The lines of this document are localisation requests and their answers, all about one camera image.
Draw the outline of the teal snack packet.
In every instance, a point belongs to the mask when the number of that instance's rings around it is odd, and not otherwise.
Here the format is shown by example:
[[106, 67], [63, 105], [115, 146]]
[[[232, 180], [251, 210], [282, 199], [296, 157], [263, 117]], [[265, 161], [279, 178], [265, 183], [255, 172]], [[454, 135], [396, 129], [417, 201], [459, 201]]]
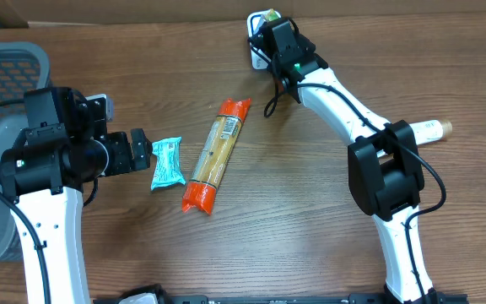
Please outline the teal snack packet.
[[156, 157], [154, 176], [150, 189], [186, 184], [180, 166], [181, 137], [164, 138], [153, 142], [153, 155]]

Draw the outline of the orange spaghetti packet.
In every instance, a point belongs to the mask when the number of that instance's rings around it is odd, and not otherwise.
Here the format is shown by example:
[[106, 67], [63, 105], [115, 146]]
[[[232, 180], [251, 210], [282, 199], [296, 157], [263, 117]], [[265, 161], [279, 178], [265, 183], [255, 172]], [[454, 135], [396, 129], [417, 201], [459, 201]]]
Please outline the orange spaghetti packet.
[[182, 211], [212, 214], [231, 153], [251, 107], [251, 99], [225, 100], [219, 108], [182, 198]]

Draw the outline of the green juice carton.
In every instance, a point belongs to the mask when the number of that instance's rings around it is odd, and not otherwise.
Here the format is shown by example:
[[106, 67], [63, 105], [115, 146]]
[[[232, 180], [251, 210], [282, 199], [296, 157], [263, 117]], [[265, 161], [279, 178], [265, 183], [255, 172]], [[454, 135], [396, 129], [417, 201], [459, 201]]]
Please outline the green juice carton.
[[280, 19], [281, 14], [274, 9], [264, 10], [258, 13], [258, 15], [252, 19], [252, 33], [256, 33], [264, 24], [276, 19]]

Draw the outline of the white cream tube gold cap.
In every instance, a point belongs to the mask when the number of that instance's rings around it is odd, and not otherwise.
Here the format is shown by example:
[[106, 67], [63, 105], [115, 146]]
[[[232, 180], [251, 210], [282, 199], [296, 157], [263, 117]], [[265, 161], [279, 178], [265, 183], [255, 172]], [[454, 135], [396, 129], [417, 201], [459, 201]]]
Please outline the white cream tube gold cap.
[[449, 120], [428, 120], [410, 123], [414, 132], [416, 145], [429, 144], [435, 141], [447, 140], [453, 131]]

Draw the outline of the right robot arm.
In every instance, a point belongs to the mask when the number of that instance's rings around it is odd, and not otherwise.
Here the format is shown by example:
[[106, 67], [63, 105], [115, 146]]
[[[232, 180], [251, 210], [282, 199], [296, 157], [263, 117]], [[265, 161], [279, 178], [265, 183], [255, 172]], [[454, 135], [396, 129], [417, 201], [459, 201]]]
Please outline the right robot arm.
[[420, 155], [416, 129], [389, 122], [364, 106], [339, 82], [315, 45], [290, 17], [262, 16], [248, 38], [266, 64], [275, 95], [270, 117], [283, 95], [314, 111], [347, 146], [348, 188], [378, 230], [386, 262], [385, 294], [390, 303], [436, 303], [419, 237], [424, 171], [436, 172]]

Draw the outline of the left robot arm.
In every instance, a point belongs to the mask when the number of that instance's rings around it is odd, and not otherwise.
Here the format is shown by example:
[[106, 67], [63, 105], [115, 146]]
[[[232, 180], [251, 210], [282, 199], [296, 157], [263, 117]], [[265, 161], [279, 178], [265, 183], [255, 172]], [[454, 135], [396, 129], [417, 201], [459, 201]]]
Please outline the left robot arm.
[[141, 128], [108, 133], [113, 105], [68, 87], [24, 95], [25, 142], [3, 152], [0, 185], [13, 205], [30, 303], [89, 303], [81, 240], [84, 184], [149, 168]]

